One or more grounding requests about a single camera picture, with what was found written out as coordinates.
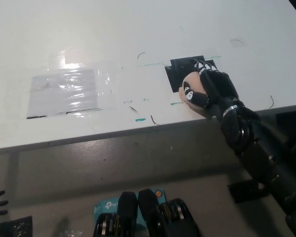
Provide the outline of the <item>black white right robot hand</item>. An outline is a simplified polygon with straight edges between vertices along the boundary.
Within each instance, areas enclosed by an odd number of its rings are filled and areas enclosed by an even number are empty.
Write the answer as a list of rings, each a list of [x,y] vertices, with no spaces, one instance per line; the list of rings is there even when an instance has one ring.
[[[192,109],[207,110],[216,106],[221,115],[243,107],[229,75],[206,61],[193,60],[194,71],[179,88],[180,98]]]

